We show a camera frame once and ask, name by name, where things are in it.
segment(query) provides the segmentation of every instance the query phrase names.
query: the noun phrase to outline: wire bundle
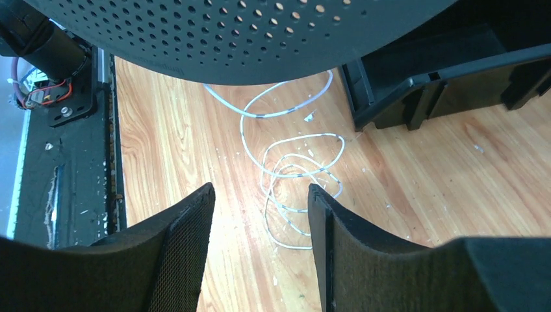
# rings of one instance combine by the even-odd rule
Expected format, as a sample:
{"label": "wire bundle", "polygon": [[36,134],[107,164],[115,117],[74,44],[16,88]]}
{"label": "wire bundle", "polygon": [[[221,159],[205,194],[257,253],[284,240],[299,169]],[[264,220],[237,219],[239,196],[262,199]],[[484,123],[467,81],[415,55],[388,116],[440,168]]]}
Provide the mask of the wire bundle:
{"label": "wire bundle", "polygon": [[[327,84],[315,96],[310,97],[308,100],[300,103],[299,105],[296,105],[295,107],[292,107],[292,108],[286,109],[286,110],[282,110],[280,112],[270,113],[270,114],[252,114],[252,113],[248,112],[247,110],[258,99],[260,99],[261,97],[263,97],[267,93],[279,88],[280,86],[283,86],[283,85],[287,84],[289,81],[284,81],[282,83],[277,83],[274,86],[266,89],[264,92],[260,93],[258,96],[255,96],[245,106],[245,108],[242,109],[242,110],[238,109],[234,105],[230,104],[230,102],[226,101],[222,96],[217,94],[209,85],[203,84],[204,87],[207,89],[207,91],[209,91],[209,93],[212,94],[212,96],[214,96],[218,101],[220,101],[222,104],[224,104],[226,107],[228,107],[232,111],[235,111],[235,112],[237,112],[241,115],[240,133],[241,133],[241,141],[243,143],[243,148],[245,149],[245,152],[247,153],[247,156],[253,161],[254,164],[256,164],[261,169],[259,183],[260,183],[260,188],[261,188],[262,192],[264,193],[264,195],[266,195],[266,201],[264,203],[264,226],[266,227],[266,230],[268,232],[268,236],[270,237],[270,239],[274,243],[276,243],[276,244],[278,244],[282,247],[289,248],[289,249],[309,250],[309,249],[312,249],[312,246],[293,246],[293,245],[288,245],[288,244],[285,244],[285,243],[280,242],[279,240],[277,240],[274,237],[274,235],[272,234],[272,231],[270,230],[270,226],[268,224],[268,217],[267,217],[268,203],[270,201],[273,202],[274,205],[277,207],[277,211],[278,211],[279,215],[285,220],[285,222],[287,224],[289,224],[294,231],[296,231],[300,235],[307,236],[307,237],[311,236],[310,233],[307,233],[307,232],[301,230],[295,224],[293,224],[293,222],[287,217],[287,213],[288,212],[291,212],[291,213],[307,213],[308,210],[307,209],[295,209],[295,208],[283,205],[274,196],[274,185],[275,185],[277,179],[281,179],[281,178],[290,179],[290,178],[298,178],[298,177],[310,177],[311,180],[313,181],[313,183],[316,183],[316,184],[320,185],[319,181],[317,180],[317,178],[315,178],[314,175],[318,174],[320,172],[326,172],[328,174],[328,176],[331,179],[335,180],[337,182],[337,184],[339,185],[339,191],[335,195],[333,195],[334,198],[337,198],[342,193],[343,186],[342,186],[342,183],[340,182],[340,180],[337,179],[337,177],[335,177],[328,169],[330,167],[332,167],[340,159],[340,157],[342,156],[342,153],[344,152],[344,145],[345,145],[344,138],[340,135],[335,134],[335,133],[317,133],[317,134],[312,134],[312,135],[302,135],[302,136],[296,136],[294,138],[288,138],[288,139],[285,139],[285,140],[280,140],[280,141],[274,142],[270,146],[268,146],[268,148],[264,152],[262,163],[259,163],[258,160],[252,155],[252,153],[251,153],[251,151],[250,151],[250,149],[247,145],[247,142],[246,142],[246,139],[245,139],[245,131],[244,131],[244,120],[245,120],[245,117],[256,118],[256,119],[274,118],[274,117],[290,114],[294,111],[298,111],[299,109],[306,107],[308,104],[312,103],[313,101],[318,99],[320,96],[325,94],[327,92],[327,90],[329,89],[329,87],[331,86],[331,82],[333,81],[333,73],[330,70],[328,70],[327,74],[329,75],[329,77],[327,79]],[[327,166],[321,165],[320,163],[316,162],[314,159],[312,159],[310,157],[307,157],[307,156],[304,156],[304,155],[301,155],[301,154],[297,154],[297,153],[288,153],[288,154],[285,154],[284,156],[282,156],[276,162],[276,164],[274,165],[274,168],[272,170],[266,168],[266,166],[265,166],[266,165],[266,158],[268,156],[268,152],[272,148],[274,148],[274,147],[276,147],[280,144],[286,143],[286,142],[292,142],[292,141],[296,141],[296,140],[302,140],[302,139],[305,139],[305,138],[314,138],[314,137],[335,137],[335,138],[339,139],[342,142],[339,153],[337,154],[335,159],[333,159]],[[298,159],[306,160],[306,161],[310,162],[311,164],[315,165],[316,167],[318,167],[318,169],[313,170],[313,171],[308,171],[306,168],[304,168],[303,166],[300,166],[298,164],[286,164],[286,165],[283,165],[283,166],[279,167],[280,164],[285,159],[290,159],[290,158],[298,158]],[[296,169],[301,170],[303,173],[300,173],[300,174],[282,174],[282,172],[284,170],[286,170],[287,168],[296,168]],[[265,174],[268,174],[271,177],[270,178],[270,184],[269,184],[268,188],[264,188],[264,185],[263,185]]]}

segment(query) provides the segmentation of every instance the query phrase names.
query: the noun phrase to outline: wood grain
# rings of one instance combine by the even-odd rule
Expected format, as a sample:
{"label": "wood grain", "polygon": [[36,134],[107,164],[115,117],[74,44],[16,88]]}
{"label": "wood grain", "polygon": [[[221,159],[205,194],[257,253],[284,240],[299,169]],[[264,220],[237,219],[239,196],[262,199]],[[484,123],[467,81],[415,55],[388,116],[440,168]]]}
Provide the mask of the wood grain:
{"label": "wood grain", "polygon": [[[198,83],[116,61],[123,167],[129,225],[178,202],[205,182],[216,188],[216,209],[198,311],[320,311],[311,251],[273,244],[263,224],[259,169],[247,158],[240,116]],[[251,112],[295,106],[317,93],[326,73],[289,83],[264,96]],[[265,86],[215,90],[238,107]],[[319,100],[290,115],[246,120],[256,157],[275,140],[334,132],[346,138],[331,171],[343,182],[339,201],[391,233],[426,246],[462,235],[551,235],[551,96],[523,109],[480,109],[405,127],[353,132],[338,74]],[[310,123],[303,119],[316,110]],[[274,149],[329,163],[340,148],[334,138],[294,142]],[[284,179],[276,187],[285,204],[305,207],[310,180]],[[338,190],[327,182],[327,190]],[[291,233],[273,206],[276,237],[309,244]],[[307,229],[305,215],[293,216]]]}

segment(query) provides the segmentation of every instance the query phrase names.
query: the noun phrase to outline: bolt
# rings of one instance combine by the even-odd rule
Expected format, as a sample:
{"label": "bolt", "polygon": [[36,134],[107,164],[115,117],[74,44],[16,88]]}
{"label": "bolt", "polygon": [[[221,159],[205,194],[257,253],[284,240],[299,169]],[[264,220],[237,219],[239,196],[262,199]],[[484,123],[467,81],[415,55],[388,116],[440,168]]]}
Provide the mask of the bolt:
{"label": "bolt", "polygon": [[73,110],[70,109],[69,107],[65,106],[61,109],[61,115],[63,115],[63,117],[69,117],[73,114]]}

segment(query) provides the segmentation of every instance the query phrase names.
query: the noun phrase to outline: white debris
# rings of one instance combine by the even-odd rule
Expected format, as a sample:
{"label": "white debris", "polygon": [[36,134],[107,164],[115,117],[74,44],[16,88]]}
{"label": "white debris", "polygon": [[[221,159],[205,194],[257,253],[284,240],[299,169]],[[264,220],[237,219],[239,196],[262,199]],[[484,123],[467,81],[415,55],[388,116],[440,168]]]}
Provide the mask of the white debris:
{"label": "white debris", "polygon": [[311,122],[312,120],[314,120],[314,113],[316,112],[317,110],[315,109],[313,112],[310,113],[310,115],[306,116],[304,118],[304,121],[305,122]]}
{"label": "white debris", "polygon": [[475,145],[474,148],[476,148],[480,153],[483,153],[483,154],[484,154],[484,149],[481,148],[480,146]]}

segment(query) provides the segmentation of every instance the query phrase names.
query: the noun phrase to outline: black plastic panel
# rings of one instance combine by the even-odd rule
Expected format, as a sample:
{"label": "black plastic panel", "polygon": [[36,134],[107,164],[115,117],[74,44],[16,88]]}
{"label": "black plastic panel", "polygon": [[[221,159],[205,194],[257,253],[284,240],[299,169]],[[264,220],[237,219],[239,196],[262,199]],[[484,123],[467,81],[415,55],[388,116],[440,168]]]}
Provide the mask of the black plastic panel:
{"label": "black plastic panel", "polygon": [[220,85],[291,80],[392,42],[455,0],[26,0],[107,51]]}

